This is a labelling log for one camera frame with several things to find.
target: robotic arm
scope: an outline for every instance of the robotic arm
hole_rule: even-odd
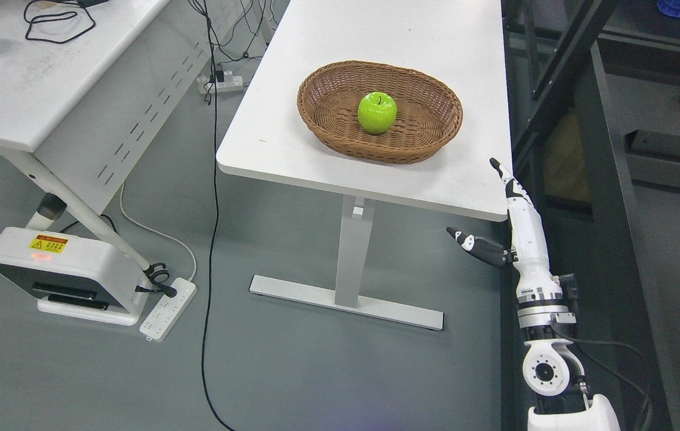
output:
[[[542,219],[518,180],[496,159],[490,163],[505,184],[512,249],[455,228],[447,228],[447,232],[471,256],[497,267],[512,262],[520,273],[515,289],[518,324],[526,338],[524,345],[529,347],[521,373],[537,396],[537,406],[529,408],[528,430],[619,431],[608,399],[590,395],[582,363],[567,348],[572,342],[553,331],[553,324],[571,328],[577,320],[561,288],[570,278],[550,273]]]

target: power strip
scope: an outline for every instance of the power strip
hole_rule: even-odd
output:
[[[240,76],[233,76],[230,71],[223,72],[222,82],[210,82],[209,77],[206,75],[199,75],[197,77],[197,88],[200,95],[211,95],[215,92],[215,87],[217,86],[218,93],[226,93],[227,91],[239,91],[244,90],[244,80]]]
[[[184,311],[190,300],[196,294],[196,285],[189,280],[183,278],[176,278],[170,284],[175,287],[178,294],[174,298],[167,295],[162,295],[162,299],[156,303],[151,314],[146,317],[146,320],[141,325],[141,333],[146,336],[148,341],[162,341],[167,336],[167,333],[178,320],[178,317]]]

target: white table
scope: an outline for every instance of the white table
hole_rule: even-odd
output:
[[[340,155],[305,126],[303,79],[327,63],[412,68],[463,104],[453,141],[424,162]],[[292,0],[217,152],[227,174],[345,195],[334,291],[256,275],[250,291],[441,330],[444,316],[359,296],[375,200],[502,221],[507,204],[488,160],[512,166],[500,3],[494,0]]]
[[[25,40],[25,5],[0,0],[0,155],[145,270],[98,214],[208,62],[204,18],[182,1],[113,0],[88,9],[91,31],[51,44]],[[208,5],[219,35],[241,16],[237,0]],[[30,8],[31,16],[57,11]],[[35,33],[66,40],[83,24],[41,24]]]

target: yellow warning sticker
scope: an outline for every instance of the yellow warning sticker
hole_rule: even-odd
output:
[[[62,253],[66,247],[68,239],[56,238],[54,236],[37,235],[31,242],[29,248],[41,251],[52,251],[53,253]]]

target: wicker basket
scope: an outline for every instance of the wicker basket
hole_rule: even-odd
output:
[[[368,133],[357,120],[362,97],[382,91],[396,101],[390,129]],[[433,156],[463,123],[463,107],[449,87],[411,69],[342,61],[313,72],[297,93],[300,117],[324,145],[338,153],[386,163],[415,163]]]

